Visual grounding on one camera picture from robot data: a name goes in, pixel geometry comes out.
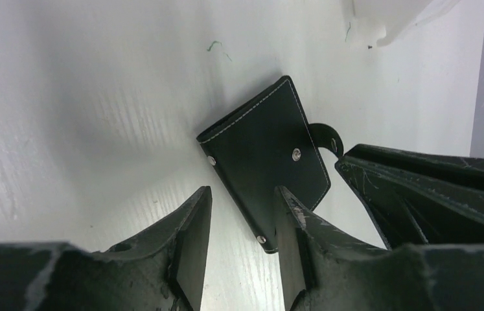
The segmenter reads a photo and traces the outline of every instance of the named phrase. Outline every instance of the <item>white plastic object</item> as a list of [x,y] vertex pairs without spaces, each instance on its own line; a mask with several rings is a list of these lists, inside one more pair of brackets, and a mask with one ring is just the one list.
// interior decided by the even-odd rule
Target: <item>white plastic object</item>
[[383,26],[383,38],[376,37],[375,46],[392,43],[407,30],[421,26],[448,13],[459,0],[349,0],[352,1],[352,18],[347,26],[347,34],[352,26],[363,20]]

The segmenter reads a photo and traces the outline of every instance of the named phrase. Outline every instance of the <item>black leather case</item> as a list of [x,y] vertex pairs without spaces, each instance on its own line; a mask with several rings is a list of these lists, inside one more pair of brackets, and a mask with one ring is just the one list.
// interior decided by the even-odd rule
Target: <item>black leather case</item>
[[[283,76],[197,137],[267,253],[277,251],[274,188],[287,187],[311,210],[330,188],[318,146],[337,151],[340,145],[342,153],[342,143],[335,143],[335,137],[320,128],[323,124],[313,125],[309,127],[292,79]],[[313,130],[319,144],[311,136]]]

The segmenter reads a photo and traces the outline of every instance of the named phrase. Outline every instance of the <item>white surface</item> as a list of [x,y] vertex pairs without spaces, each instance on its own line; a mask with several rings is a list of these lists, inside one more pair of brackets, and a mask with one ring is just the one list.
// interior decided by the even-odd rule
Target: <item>white surface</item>
[[[343,29],[336,1],[1,0],[0,241],[106,249],[211,185],[202,309],[283,310],[277,255],[254,241],[200,130],[289,74],[309,121],[347,150],[470,149],[484,0],[383,49],[348,48]],[[380,244],[322,154],[334,184],[317,212]]]
[[364,38],[373,38],[371,45],[386,46],[403,36],[405,32],[414,30],[418,25],[425,25],[434,19],[447,14],[459,0],[342,0],[347,8],[352,25],[357,27],[359,22],[375,24],[376,29],[369,29],[368,34],[361,34]]

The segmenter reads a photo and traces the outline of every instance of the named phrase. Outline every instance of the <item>wallet strap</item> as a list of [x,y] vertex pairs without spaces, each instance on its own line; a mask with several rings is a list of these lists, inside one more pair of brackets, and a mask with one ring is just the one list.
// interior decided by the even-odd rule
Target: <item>wallet strap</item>
[[343,141],[331,126],[321,123],[313,123],[308,126],[312,140],[320,148],[326,148],[340,158],[343,156]]

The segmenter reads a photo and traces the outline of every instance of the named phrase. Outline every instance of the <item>black leather wallet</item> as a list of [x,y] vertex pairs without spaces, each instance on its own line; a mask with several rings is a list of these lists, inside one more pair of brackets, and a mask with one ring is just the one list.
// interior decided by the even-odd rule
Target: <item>black leather wallet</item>
[[283,76],[197,137],[209,162],[267,253],[277,251],[273,195],[285,186],[314,210],[330,188],[318,152],[343,144],[324,124],[308,124],[294,83]]

